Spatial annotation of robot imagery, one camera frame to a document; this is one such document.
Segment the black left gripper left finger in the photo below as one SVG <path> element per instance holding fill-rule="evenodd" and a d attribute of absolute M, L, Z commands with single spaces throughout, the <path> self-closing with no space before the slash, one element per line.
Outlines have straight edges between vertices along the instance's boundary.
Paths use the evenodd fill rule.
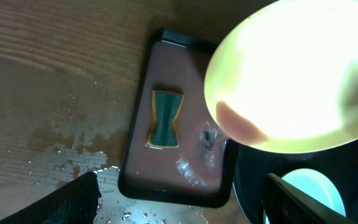
<path fill-rule="evenodd" d="M 93 224 L 100 197 L 97 175 L 87 172 L 0 224 Z"/>

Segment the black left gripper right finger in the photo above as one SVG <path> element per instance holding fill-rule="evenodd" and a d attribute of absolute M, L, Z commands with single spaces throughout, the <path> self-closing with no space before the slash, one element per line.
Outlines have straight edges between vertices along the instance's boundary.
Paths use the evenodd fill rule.
<path fill-rule="evenodd" d="M 265 186 L 261 201 L 271 224 L 356 224 L 273 173 Z"/>

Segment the mint plate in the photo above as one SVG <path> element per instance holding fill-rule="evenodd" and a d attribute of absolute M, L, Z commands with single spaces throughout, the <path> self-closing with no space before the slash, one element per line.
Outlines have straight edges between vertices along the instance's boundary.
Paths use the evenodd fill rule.
<path fill-rule="evenodd" d="M 313 169 L 297 169 L 285 174 L 281 178 L 323 205 L 346 217 L 344 203 L 339 191 L 322 173 Z M 264 223 L 271 224 L 265 214 L 265 210 Z"/>

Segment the green and orange sponge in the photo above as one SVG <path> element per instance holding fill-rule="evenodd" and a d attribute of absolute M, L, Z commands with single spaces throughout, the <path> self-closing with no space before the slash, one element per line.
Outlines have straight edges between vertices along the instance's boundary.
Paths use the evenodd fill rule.
<path fill-rule="evenodd" d="M 184 95 L 172 91 L 152 91 L 152 119 L 146 145 L 157 149 L 179 146 L 177 120 Z"/>

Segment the yellow plate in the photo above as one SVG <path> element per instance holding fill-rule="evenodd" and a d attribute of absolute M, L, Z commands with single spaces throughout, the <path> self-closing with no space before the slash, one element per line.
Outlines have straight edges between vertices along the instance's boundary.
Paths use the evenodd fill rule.
<path fill-rule="evenodd" d="M 358 139 L 358 0 L 276 1 L 243 20 L 204 79 L 212 118 L 268 152 L 315 152 Z"/>

